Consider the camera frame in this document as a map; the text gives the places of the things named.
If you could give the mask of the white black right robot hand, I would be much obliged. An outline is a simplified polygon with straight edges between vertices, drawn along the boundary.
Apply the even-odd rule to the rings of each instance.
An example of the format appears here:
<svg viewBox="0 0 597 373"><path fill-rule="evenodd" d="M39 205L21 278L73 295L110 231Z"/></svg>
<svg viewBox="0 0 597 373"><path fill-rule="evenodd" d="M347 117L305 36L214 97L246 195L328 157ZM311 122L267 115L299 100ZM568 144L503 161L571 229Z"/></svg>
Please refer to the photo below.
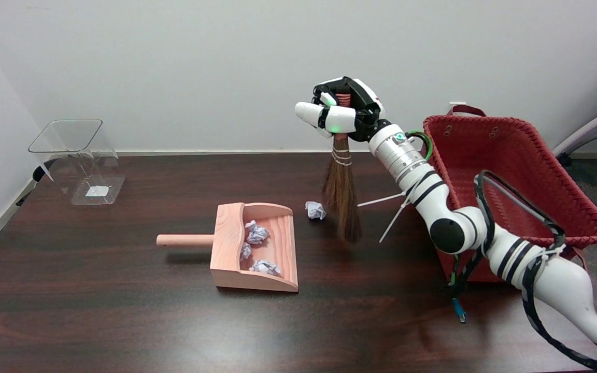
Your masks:
<svg viewBox="0 0 597 373"><path fill-rule="evenodd" d="M342 76L318 83L311 102L299 102L297 117L325 138L347 135L356 142L368 142L386 117L375 92L360 79Z"/></svg>

